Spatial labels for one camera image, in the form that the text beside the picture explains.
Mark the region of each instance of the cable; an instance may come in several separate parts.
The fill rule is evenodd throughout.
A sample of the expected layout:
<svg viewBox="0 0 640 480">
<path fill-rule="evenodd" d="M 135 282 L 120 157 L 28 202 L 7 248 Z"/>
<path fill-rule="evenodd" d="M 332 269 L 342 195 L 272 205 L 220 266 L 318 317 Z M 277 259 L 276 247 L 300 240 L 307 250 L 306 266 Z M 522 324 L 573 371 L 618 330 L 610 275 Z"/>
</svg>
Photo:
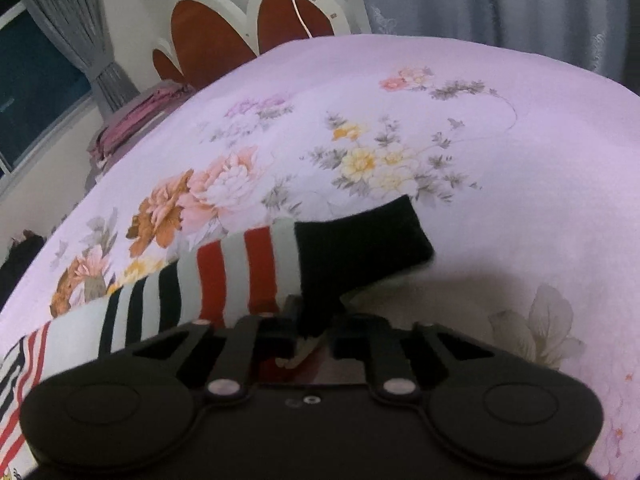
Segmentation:
<svg viewBox="0 0 640 480">
<path fill-rule="evenodd" d="M 309 28 L 306 26 L 305 21 L 302 19 L 302 16 L 300 16 L 300 11 L 298 10 L 298 4 L 296 3 L 296 0 L 291 0 L 291 3 L 293 4 L 293 8 L 296 11 L 296 16 L 298 17 L 298 21 L 300 22 L 300 24 L 302 25 L 302 27 L 305 29 L 306 34 L 308 35 L 309 38 L 312 38 L 313 35 L 311 34 L 311 31 L 309 30 Z"/>
</svg>

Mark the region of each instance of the gray curtain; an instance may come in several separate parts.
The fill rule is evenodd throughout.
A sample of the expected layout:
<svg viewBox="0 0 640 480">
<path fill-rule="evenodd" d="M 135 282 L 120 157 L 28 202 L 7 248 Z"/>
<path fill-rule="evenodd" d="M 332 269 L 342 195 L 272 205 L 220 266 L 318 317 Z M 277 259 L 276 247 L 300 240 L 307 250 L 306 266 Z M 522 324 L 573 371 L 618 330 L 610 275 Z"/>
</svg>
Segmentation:
<svg viewBox="0 0 640 480">
<path fill-rule="evenodd" d="M 91 83 L 107 117 L 138 95 L 113 57 L 102 0 L 22 0 L 49 40 Z"/>
<path fill-rule="evenodd" d="M 628 0 L 364 0 L 379 34 L 476 41 L 622 80 Z"/>
</svg>

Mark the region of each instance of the window frame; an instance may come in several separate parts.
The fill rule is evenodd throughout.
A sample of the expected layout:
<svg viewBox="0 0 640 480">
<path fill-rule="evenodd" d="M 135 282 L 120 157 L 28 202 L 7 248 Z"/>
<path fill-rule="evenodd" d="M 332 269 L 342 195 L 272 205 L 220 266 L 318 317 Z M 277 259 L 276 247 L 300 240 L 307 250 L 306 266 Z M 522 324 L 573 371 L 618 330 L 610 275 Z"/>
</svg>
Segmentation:
<svg viewBox="0 0 640 480">
<path fill-rule="evenodd" d="M 11 23 L 12 20 L 26 12 L 27 8 L 22 2 L 17 2 L 4 13 L 0 14 L 0 30 Z M 24 174 L 31 168 L 50 147 L 58 140 L 70 125 L 70 122 L 94 104 L 92 92 L 89 90 L 69 108 L 64 110 L 47 128 L 45 128 L 22 152 L 22 155 L 11 165 L 0 152 L 0 170 L 4 175 L 0 176 L 0 196 L 7 192 L 9 188 L 18 180 L 20 174 Z"/>
</svg>

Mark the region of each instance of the window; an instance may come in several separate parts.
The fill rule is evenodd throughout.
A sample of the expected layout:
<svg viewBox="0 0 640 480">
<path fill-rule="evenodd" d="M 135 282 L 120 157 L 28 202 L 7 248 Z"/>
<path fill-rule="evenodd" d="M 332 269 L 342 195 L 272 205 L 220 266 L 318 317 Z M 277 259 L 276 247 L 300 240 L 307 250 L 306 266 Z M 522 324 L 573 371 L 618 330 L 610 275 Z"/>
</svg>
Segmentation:
<svg viewBox="0 0 640 480">
<path fill-rule="evenodd" d="M 0 0 L 0 177 L 89 91 L 20 0 Z"/>
</svg>

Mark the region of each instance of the headboard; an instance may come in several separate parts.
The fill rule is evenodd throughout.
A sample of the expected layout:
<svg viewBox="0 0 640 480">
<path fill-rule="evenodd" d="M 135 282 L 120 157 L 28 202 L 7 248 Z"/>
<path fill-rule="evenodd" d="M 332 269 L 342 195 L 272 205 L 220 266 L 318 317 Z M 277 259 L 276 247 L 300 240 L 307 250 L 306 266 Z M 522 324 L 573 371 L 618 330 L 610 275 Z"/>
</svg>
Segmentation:
<svg viewBox="0 0 640 480">
<path fill-rule="evenodd" d="M 344 0 L 296 0 L 311 35 L 359 32 Z M 153 64 L 162 79 L 204 88 L 242 64 L 307 34 L 291 0 L 175 0 L 170 38 L 158 39 Z"/>
</svg>

